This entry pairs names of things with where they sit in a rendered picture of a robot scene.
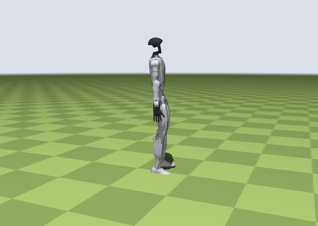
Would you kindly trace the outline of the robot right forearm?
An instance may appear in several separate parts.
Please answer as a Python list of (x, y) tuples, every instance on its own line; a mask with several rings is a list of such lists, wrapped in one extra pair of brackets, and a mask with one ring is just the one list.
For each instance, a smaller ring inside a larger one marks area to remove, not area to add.
[(159, 107), (159, 82), (158, 81), (155, 81), (153, 83), (153, 87), (152, 87), (152, 90), (153, 90), (153, 101), (154, 101), (154, 107)]

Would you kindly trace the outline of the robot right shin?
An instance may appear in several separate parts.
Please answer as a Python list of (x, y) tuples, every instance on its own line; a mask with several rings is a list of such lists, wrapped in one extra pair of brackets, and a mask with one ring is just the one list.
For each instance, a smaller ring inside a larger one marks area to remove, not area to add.
[(161, 142), (161, 138), (160, 136), (154, 136), (153, 138), (154, 141), (154, 156), (156, 159), (156, 169), (160, 169), (160, 165), (161, 165), (161, 160), (162, 160), (162, 156), (163, 156), (163, 148), (164, 148), (164, 139), (163, 142)]

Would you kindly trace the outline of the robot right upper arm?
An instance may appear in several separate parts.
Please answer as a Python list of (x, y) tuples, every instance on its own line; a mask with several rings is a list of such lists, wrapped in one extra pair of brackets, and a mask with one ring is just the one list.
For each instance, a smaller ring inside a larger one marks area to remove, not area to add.
[[(160, 67), (160, 62), (159, 60), (152, 60), (151, 61), (151, 68), (152, 68), (152, 84), (155, 81), (158, 81), (158, 77), (159, 77), (159, 67)], [(159, 82), (159, 88), (161, 87), (161, 82)]]

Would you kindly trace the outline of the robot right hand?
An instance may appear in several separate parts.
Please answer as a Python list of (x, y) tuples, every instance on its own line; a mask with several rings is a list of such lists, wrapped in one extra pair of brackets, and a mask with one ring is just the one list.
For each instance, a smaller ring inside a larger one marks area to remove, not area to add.
[(159, 107), (154, 107), (154, 109), (155, 109), (154, 110), (154, 121), (156, 119), (156, 122), (157, 122), (157, 117), (158, 117), (158, 122), (159, 122), (159, 116), (160, 116), (160, 120), (162, 121), (161, 114), (162, 114), (163, 117), (164, 117), (164, 115), (163, 115), (163, 113), (160, 110), (160, 103), (159, 103)]

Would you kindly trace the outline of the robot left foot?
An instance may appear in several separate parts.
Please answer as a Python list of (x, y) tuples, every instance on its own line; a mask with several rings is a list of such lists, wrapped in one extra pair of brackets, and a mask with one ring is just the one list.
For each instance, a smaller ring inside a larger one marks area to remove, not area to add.
[(172, 162), (169, 162), (169, 161), (166, 161), (166, 160), (165, 160), (165, 162), (162, 162), (160, 166), (161, 166), (161, 167), (162, 167), (162, 166), (166, 166), (166, 167), (168, 167), (168, 166), (175, 166), (175, 163), (172, 163)]

